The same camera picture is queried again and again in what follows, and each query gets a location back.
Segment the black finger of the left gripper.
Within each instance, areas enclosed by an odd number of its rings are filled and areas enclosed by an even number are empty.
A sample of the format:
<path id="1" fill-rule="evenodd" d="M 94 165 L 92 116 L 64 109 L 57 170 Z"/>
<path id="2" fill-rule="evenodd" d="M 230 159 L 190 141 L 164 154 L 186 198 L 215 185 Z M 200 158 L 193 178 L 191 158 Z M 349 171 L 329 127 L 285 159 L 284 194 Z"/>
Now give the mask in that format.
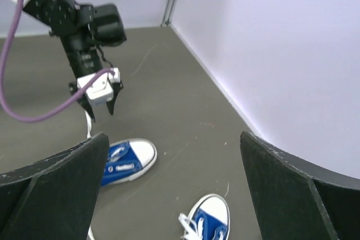
<path id="1" fill-rule="evenodd" d="M 92 106 L 89 104 L 86 98 L 80 98 L 80 106 L 85 110 L 90 119 L 95 123 L 95 115 L 92 110 Z"/>
<path id="2" fill-rule="evenodd" d="M 123 83 L 122 82 L 111 83 L 111 86 L 112 86 L 112 90 L 113 90 L 113 98 L 111 101 L 106 102 L 106 106 L 107 106 L 109 114 L 113 115 L 115 102 L 116 102 L 119 92 L 123 89 Z"/>

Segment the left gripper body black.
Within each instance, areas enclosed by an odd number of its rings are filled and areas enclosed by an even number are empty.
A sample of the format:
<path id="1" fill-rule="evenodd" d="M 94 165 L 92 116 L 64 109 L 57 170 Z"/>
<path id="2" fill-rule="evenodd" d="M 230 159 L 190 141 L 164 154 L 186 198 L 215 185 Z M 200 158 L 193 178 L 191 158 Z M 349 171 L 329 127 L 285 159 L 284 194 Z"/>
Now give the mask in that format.
<path id="1" fill-rule="evenodd" d="M 102 70 L 106 61 L 103 47 L 116 47 L 127 39 L 118 8 L 112 3 L 50 4 L 49 25 L 51 34 L 60 38 L 75 76 L 69 83 L 71 94 L 84 89 Z"/>

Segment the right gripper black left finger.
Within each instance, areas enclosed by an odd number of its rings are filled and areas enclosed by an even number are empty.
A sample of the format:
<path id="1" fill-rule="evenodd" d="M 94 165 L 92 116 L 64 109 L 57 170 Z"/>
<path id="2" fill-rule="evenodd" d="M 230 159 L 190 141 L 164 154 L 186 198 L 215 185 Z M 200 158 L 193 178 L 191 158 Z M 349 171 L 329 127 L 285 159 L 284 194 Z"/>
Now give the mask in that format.
<path id="1" fill-rule="evenodd" d="M 1 239 L 86 239 L 109 138 L 76 146 L 1 174 Z"/>

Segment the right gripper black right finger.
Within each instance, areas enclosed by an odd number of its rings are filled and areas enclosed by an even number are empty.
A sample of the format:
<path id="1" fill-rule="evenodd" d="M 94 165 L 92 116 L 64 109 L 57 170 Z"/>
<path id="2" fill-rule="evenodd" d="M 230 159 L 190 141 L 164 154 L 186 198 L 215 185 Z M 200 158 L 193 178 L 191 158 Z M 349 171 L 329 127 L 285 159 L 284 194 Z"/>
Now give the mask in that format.
<path id="1" fill-rule="evenodd" d="M 240 151 L 263 239 L 359 239 L 359 179 L 242 132 Z"/>

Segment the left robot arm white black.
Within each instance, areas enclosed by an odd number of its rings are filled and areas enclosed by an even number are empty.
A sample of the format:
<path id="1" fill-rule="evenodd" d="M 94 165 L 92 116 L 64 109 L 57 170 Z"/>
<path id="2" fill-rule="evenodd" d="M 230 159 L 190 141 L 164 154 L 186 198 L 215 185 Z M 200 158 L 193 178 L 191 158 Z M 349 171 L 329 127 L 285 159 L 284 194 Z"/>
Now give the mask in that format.
<path id="1" fill-rule="evenodd" d="M 11 0 L 16 11 L 1 53 L 1 73 L 14 38 L 21 14 L 27 13 L 50 28 L 49 35 L 58 37 L 65 50 L 75 81 L 69 83 L 71 98 L 59 108 L 38 118 L 19 117 L 27 123 L 43 121 L 78 102 L 91 121 L 92 108 L 106 104 L 114 113 L 116 98 L 123 88 L 120 71 L 114 66 L 104 69 L 103 47 L 116 47 L 127 39 L 118 8 L 112 3 L 94 6 L 76 0 Z"/>

